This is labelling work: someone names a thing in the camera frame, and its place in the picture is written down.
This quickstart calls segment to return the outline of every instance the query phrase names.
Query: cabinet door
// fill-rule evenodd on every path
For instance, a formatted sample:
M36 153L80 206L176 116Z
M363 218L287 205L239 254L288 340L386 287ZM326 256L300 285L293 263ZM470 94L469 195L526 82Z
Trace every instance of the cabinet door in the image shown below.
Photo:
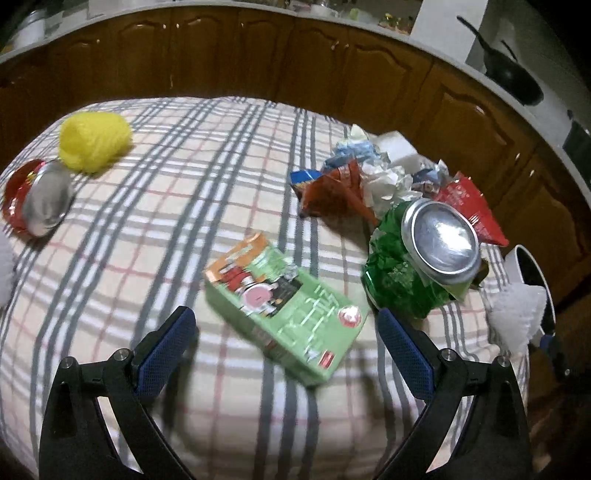
M591 273L591 211L546 148L536 150L493 211L509 248L522 244L533 254L558 303Z
M1 65L0 170L59 117L45 47Z
M335 116L347 37L344 25L296 20L283 59L277 102Z
M113 98L106 27L101 22L49 44L63 113Z
M225 95L232 58L236 8L173 9L173 92L211 98Z
M339 120L381 134L408 124L432 64L402 42L349 30Z
M493 93L449 66L427 76L407 131L419 153L461 170L491 206L528 160L535 135Z
M170 9L124 15L109 21L111 60L121 98L170 93Z
M294 19L287 15L241 9L233 46L231 95L271 99Z

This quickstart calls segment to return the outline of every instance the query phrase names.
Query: black pan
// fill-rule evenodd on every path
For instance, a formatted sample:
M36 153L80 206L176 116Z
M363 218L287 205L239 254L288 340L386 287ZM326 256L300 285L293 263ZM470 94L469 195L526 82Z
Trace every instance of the black pan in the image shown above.
M544 92L538 82L517 63L517 57L502 40L503 45L509 50L514 61L503 52L492 48L482 37L480 32L461 16L456 17L463 25L467 26L478 39L484 49L484 65L486 76L509 92L523 105L537 105L544 99Z

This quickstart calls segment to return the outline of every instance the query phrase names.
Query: checkered fabric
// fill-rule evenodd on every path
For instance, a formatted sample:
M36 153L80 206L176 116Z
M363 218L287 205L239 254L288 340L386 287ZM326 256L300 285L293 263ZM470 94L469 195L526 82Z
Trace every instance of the checkered fabric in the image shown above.
M204 299L207 264L255 231L353 302L368 231L357 218L300 219L287 177L317 168L348 132L332 119L240 98L123 100L88 106L123 115L133 150L100 176L74 176L76 198L52 236L10 234L14 296L0 317L0 435L37 472L43 412L59 360L100 361L133 347L178 306L191 307L199 343L152 415L196 478L368 479L424 407L370 318L334 378L307 390L243 340ZM0 176L57 155L59 120ZM481 292L436 309L422 328L438 347L490 362L499 354L485 305L507 282L497 248ZM526 356L513 359L524 399ZM121 458L135 461L108 402ZM469 399L434 465L446 461Z

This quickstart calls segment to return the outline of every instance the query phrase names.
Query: green juice box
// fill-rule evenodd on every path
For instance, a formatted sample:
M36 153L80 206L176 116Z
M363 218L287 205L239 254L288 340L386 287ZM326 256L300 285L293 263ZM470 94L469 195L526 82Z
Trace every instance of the green juice box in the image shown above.
M326 382L367 312L257 233L206 270L207 301L305 386Z

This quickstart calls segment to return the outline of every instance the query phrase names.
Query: red snack wrapper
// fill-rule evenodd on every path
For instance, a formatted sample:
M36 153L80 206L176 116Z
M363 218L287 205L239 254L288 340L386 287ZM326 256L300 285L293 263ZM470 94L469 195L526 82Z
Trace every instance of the red snack wrapper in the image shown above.
M474 182L461 172L458 172L455 179L439 191L434 200L447 203L460 212L472 224L481 242L500 247L509 245L509 240L496 222L484 195L480 193Z
M338 216L351 211L378 226L374 213L363 203L357 160L336 168L310 183L301 200L302 216Z

